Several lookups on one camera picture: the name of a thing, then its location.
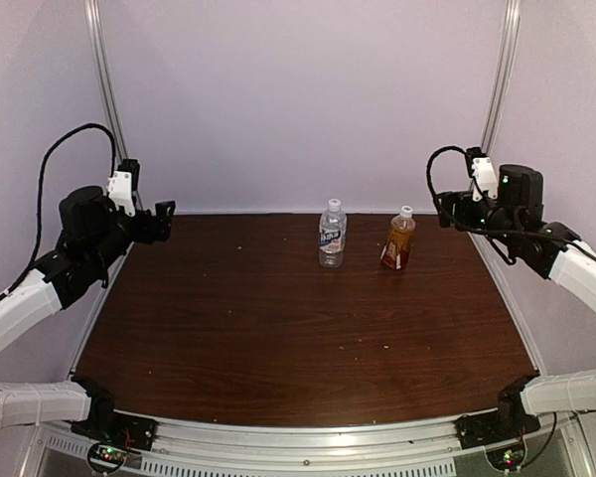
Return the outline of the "amber tea bottle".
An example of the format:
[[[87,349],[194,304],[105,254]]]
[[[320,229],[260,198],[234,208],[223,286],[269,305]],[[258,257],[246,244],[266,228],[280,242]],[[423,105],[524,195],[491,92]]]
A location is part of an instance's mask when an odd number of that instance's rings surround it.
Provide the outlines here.
[[[405,218],[398,213],[391,219],[388,235],[380,256],[382,265],[397,271],[405,270],[415,229],[416,221],[413,214],[410,218]]]

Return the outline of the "white tea bottle cap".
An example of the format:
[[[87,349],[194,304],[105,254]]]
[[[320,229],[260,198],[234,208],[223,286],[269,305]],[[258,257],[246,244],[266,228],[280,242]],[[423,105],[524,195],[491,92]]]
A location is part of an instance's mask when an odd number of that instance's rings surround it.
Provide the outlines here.
[[[400,209],[399,214],[401,216],[405,217],[405,218],[410,218],[412,216],[412,214],[413,214],[413,209],[411,207],[409,207],[409,206],[403,206]]]

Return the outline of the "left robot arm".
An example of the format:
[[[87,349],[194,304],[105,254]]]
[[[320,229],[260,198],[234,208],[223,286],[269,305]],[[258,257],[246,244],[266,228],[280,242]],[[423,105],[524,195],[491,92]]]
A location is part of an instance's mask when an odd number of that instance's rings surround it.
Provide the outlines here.
[[[68,309],[133,243],[169,238],[176,204],[130,212],[114,205],[99,186],[71,192],[59,204],[62,232],[56,247],[36,259],[25,278],[0,298],[0,353],[43,320]],[[102,441],[123,430],[112,394],[89,379],[58,383],[0,383],[0,429],[48,421],[84,422]]]

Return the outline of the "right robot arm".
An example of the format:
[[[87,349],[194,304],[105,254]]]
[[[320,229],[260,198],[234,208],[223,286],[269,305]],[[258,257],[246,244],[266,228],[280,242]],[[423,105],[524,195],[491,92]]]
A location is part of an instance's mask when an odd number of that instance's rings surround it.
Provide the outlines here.
[[[596,253],[564,224],[543,220],[542,175],[514,164],[495,172],[484,159],[472,169],[473,191],[432,195],[441,226],[485,237],[506,263],[523,261],[596,313]],[[503,439],[528,415],[596,411],[596,369],[522,379],[503,391],[501,401],[489,428]]]

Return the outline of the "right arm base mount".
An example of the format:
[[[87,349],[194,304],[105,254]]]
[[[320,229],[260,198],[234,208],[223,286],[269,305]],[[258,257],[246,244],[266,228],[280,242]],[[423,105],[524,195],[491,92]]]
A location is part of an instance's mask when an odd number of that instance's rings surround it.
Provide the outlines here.
[[[539,419],[523,408],[521,391],[535,378],[524,376],[503,388],[494,410],[479,414],[464,414],[455,422],[462,449],[486,446],[540,430]]]

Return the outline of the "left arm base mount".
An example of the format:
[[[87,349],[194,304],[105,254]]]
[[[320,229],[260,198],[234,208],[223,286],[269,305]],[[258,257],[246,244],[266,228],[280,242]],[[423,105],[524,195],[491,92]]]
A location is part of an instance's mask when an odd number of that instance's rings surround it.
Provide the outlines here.
[[[90,398],[86,420],[70,421],[73,433],[126,450],[150,451],[157,421],[116,409],[114,395],[89,378],[71,377]]]

